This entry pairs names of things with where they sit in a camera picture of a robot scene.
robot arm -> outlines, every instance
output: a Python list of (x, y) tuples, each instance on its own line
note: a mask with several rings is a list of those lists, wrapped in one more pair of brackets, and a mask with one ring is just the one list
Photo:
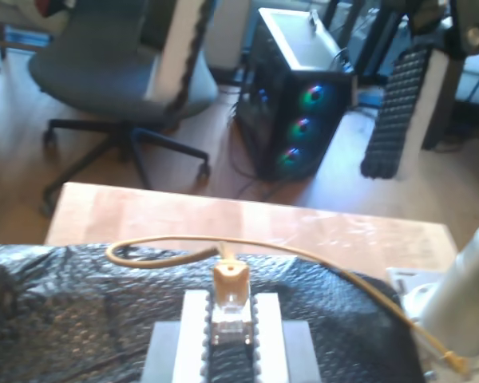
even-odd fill
[[(384, 0), (409, 19), (413, 44), (394, 65), (361, 171), (406, 178), (422, 147), (432, 148), (449, 123), (465, 59), (479, 54), (479, 0)], [(441, 20), (449, 9), (452, 25)]]

black pc tower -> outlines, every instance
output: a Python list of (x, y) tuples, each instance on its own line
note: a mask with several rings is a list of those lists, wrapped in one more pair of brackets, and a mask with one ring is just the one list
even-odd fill
[(316, 13), (259, 13), (235, 120), (260, 179), (301, 180), (318, 170), (356, 79)]

metal frame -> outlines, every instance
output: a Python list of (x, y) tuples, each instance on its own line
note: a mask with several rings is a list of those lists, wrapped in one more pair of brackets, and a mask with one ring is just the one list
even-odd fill
[(386, 6), (380, 7), (362, 52), (355, 63), (360, 84), (384, 83), (383, 80), (380, 81), (378, 71), (392, 46), (402, 18), (403, 14), (393, 12)]
[(337, 11), (338, 1), (339, 0), (330, 0), (327, 10), (323, 15), (323, 19), (321, 20), (323, 22), (323, 25), (327, 29), (330, 29), (330, 25), (332, 23), (332, 20), (334, 19), (335, 12)]
[(365, 0), (353, 0), (350, 11), (346, 17), (346, 22), (341, 28), (341, 33), (337, 38), (337, 45), (341, 48), (346, 48), (348, 42), (351, 39), (351, 33), (353, 32), (354, 25), (358, 19), (358, 16), (362, 12), (362, 8), (365, 5)]

gray block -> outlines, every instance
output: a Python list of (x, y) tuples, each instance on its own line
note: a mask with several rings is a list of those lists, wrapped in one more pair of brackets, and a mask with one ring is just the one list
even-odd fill
[(156, 322), (141, 383), (172, 383), (180, 322)]
[(287, 369), (291, 383), (321, 383), (311, 330), (305, 321), (283, 321)]

chair base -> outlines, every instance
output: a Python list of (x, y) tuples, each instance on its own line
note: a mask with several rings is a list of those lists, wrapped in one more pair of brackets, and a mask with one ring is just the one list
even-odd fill
[(45, 148), (57, 143), (57, 136), (54, 129), (63, 128), (70, 130), (79, 130), (86, 132), (106, 133), (107, 137), (80, 158), (77, 162), (69, 166), (54, 182), (48, 185), (43, 192), (42, 212), (46, 215), (52, 215), (56, 199), (55, 193), (63, 184), (70, 181), (77, 173), (91, 165), (95, 160), (105, 154), (111, 148), (118, 148), (121, 151), (121, 158), (128, 160), (133, 158), (135, 169), (141, 178), (145, 189), (152, 189), (151, 180), (145, 162), (141, 155), (139, 147), (140, 142), (147, 142), (167, 148), (175, 152), (183, 153), (203, 161), (200, 165), (198, 179), (207, 179), (211, 175), (209, 166), (209, 155), (199, 149), (181, 144), (169, 137), (146, 128), (140, 128), (128, 123), (112, 123), (100, 121), (81, 121), (81, 120), (50, 120), (48, 128), (43, 134), (43, 144)]

